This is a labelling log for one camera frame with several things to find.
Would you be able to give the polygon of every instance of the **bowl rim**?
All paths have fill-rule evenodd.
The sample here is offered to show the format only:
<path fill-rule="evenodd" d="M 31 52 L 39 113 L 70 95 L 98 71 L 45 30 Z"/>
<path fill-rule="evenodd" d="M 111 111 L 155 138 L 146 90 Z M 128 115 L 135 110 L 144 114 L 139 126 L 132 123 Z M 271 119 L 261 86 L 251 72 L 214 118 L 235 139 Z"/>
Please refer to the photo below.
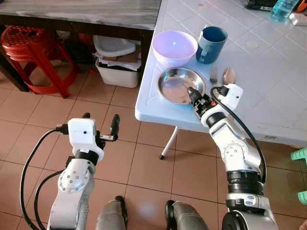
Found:
<path fill-rule="evenodd" d="M 171 68 L 168 68 L 168 69 L 164 70 L 164 71 L 159 75 L 159 77 L 158 77 L 158 79 L 157 79 L 157 81 L 156 81 L 156 86 L 157 86 L 158 92 L 159 92 L 159 94 L 160 94 L 164 99 L 166 99 L 167 101 L 169 101 L 169 102 L 171 102 L 171 103 L 173 103 L 173 104 L 180 104 L 180 105 L 189 105 L 189 104 L 192 104 L 192 102 L 186 103 L 186 104 L 173 102 L 173 101 L 167 99 L 167 98 L 163 95 L 163 93 L 161 92 L 160 87 L 159 87 L 159 80 L 160 80 L 162 74 L 164 74 L 165 72 L 167 72 L 167 71 L 169 71 L 169 70 L 171 70 L 171 69 L 186 69 L 186 70 L 188 70 L 188 71 L 193 72 L 193 73 L 196 74 L 197 76 L 199 76 L 200 79 L 201 79 L 201 81 L 202 81 L 202 83 L 203 83 L 203 86 L 204 86 L 204 87 L 203 87 L 203 92 L 200 92 L 200 94 L 201 94 L 201 95 L 204 95 L 204 94 L 206 93 L 206 81 L 201 77 L 200 74 L 198 74 L 197 72 L 195 72 L 195 71 L 192 70 L 192 69 L 188 69 L 188 68 L 185 68 L 185 67 L 171 67 Z"/>
<path fill-rule="evenodd" d="M 192 40 L 194 41 L 194 45 L 195 45 L 195 47 L 196 47 L 196 49 L 195 49 L 195 51 L 193 52 L 193 54 L 191 54 L 191 55 L 189 55 L 189 56 L 187 56 L 187 57 L 184 57 L 184 58 L 169 58 L 169 57 L 166 57 L 166 56 L 160 54 L 160 53 L 154 48 L 154 41 L 155 41 L 155 39 L 156 39 L 159 35 L 164 34 L 164 33 L 168 33 L 168 32 L 179 32 L 179 33 L 181 33 L 181 34 L 188 35 L 190 38 L 192 38 Z M 162 56 L 162 57 L 164 57 L 164 58 L 167 58 L 167 59 L 169 59 L 169 60 L 185 60 L 185 59 L 188 59 L 188 58 L 193 57 L 193 56 L 196 54 L 197 49 L 198 49 L 198 42 L 197 42 L 197 40 L 196 40 L 192 35 L 190 35 L 190 34 L 188 34 L 188 33 L 186 33 L 186 32 L 179 31 L 179 30 L 166 30 L 166 31 L 160 32 L 160 33 L 158 33 L 156 36 L 154 36 L 154 38 L 153 38 L 153 43 L 152 43 L 152 47 L 153 47 L 153 50 L 154 50 L 158 55 L 160 55 L 160 56 Z"/>

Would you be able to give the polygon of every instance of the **marble table top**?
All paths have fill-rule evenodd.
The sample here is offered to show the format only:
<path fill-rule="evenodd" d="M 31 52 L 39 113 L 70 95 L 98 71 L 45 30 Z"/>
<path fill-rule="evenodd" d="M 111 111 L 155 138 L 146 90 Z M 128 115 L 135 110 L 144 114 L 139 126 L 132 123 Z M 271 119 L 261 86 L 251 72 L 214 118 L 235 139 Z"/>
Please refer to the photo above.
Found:
<path fill-rule="evenodd" d="M 154 30 L 161 0 L 5 0 L 0 15 L 20 15 Z"/>

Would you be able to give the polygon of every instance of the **stainless steel plate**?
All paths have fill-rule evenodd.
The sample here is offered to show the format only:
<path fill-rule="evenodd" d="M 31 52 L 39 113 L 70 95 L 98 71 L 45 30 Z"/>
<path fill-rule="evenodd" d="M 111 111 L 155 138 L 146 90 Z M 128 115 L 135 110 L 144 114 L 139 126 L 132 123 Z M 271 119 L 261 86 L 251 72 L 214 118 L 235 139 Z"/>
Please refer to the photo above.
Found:
<path fill-rule="evenodd" d="M 188 87 L 205 94 L 205 82 L 196 72 L 186 68 L 172 68 L 163 72 L 158 80 L 158 90 L 162 96 L 175 104 L 189 104 Z"/>

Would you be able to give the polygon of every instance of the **table leg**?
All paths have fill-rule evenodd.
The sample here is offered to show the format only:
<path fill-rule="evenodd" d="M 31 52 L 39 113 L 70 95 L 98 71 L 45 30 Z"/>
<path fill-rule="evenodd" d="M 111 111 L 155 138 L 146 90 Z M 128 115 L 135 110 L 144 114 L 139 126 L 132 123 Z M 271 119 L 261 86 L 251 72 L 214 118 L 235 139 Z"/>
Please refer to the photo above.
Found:
<path fill-rule="evenodd" d="M 28 92 L 29 88 L 20 77 L 19 73 L 10 64 L 3 54 L 0 53 L 0 72 L 4 74 L 20 91 Z"/>
<path fill-rule="evenodd" d="M 142 30 L 141 31 L 141 59 L 142 59 L 142 75 L 144 73 L 147 56 L 149 53 L 150 44 L 152 42 L 154 31 Z"/>
<path fill-rule="evenodd" d="M 161 155 L 160 155 L 160 157 L 159 157 L 160 160 L 163 160 L 164 157 L 166 156 L 169 147 L 171 147 L 171 144 L 174 142 L 174 140 L 175 140 L 175 138 L 176 138 L 176 135 L 177 135 L 177 133 L 178 133 L 178 130 L 179 130 L 179 127 L 176 126 L 175 129 L 174 129 L 174 132 L 173 132 L 173 134 L 172 134 L 172 136 L 171 136 L 171 138 L 169 139 L 168 143 L 166 144 L 166 146 L 165 146 L 163 152 L 161 153 Z"/>

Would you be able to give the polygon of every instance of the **black cable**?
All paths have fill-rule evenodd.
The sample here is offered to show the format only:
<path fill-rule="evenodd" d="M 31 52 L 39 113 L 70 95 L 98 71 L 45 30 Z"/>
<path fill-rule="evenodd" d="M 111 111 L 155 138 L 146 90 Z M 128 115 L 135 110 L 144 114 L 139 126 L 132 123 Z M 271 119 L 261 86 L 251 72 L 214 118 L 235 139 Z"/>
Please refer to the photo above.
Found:
<path fill-rule="evenodd" d="M 40 226 L 41 230 L 46 230 L 45 226 L 43 225 L 40 217 L 39 217 L 39 214 L 38 214 L 38 196 L 39 196 L 39 192 L 42 188 L 42 186 L 44 185 L 44 183 L 51 179 L 52 177 L 56 176 L 56 175 L 59 175 L 63 172 L 64 170 L 61 170 L 61 171 L 58 171 L 58 172 L 55 172 L 49 176 L 47 176 L 40 184 L 39 186 L 37 187 L 36 189 L 36 192 L 35 192 L 35 198 L 34 198 L 34 213 L 35 213 L 35 218 L 36 218 L 36 221 L 38 223 L 38 225 Z"/>
<path fill-rule="evenodd" d="M 25 173 L 27 171 L 27 168 L 29 166 L 29 163 L 31 161 L 31 159 L 33 158 L 36 150 L 38 149 L 39 145 L 42 143 L 42 141 L 45 139 L 45 137 L 47 137 L 50 133 L 55 132 L 55 130 L 50 130 L 47 133 L 45 133 L 40 140 L 38 141 L 38 143 L 35 145 L 34 149 L 32 150 L 30 156 L 28 157 L 26 163 L 24 164 L 24 169 L 21 175 L 21 180 L 20 180 L 20 190 L 19 190 L 19 194 L 20 194 L 20 206 L 21 206 L 21 211 L 24 215 L 24 219 L 27 222 L 27 224 L 30 226 L 30 228 L 32 228 L 33 230 L 39 230 L 39 228 L 30 220 L 26 210 L 25 210 L 25 206 L 24 206 L 24 178 L 25 178 Z"/>
<path fill-rule="evenodd" d="M 265 184 L 266 182 L 266 178 L 267 178 L 267 164 L 265 162 L 265 159 L 264 159 L 264 156 L 263 156 L 263 153 L 256 141 L 256 139 L 254 138 L 253 134 L 250 132 L 250 130 L 246 127 L 246 125 L 243 123 L 243 121 L 241 121 L 241 119 L 233 112 L 231 111 L 231 109 L 229 109 L 226 105 L 224 105 L 222 102 L 220 102 L 217 97 L 214 95 L 213 91 L 214 90 L 218 90 L 220 87 L 213 87 L 211 90 L 210 90 L 210 94 L 211 94 L 211 97 L 213 98 L 213 100 L 218 103 L 222 108 L 224 108 L 241 126 L 242 128 L 244 129 L 244 131 L 248 134 L 248 136 L 250 137 L 250 139 L 252 140 L 252 142 L 254 143 L 254 145 L 256 146 L 256 149 L 260 155 L 260 158 L 261 158 L 261 161 L 263 163 L 263 175 L 262 175 L 262 183 Z"/>

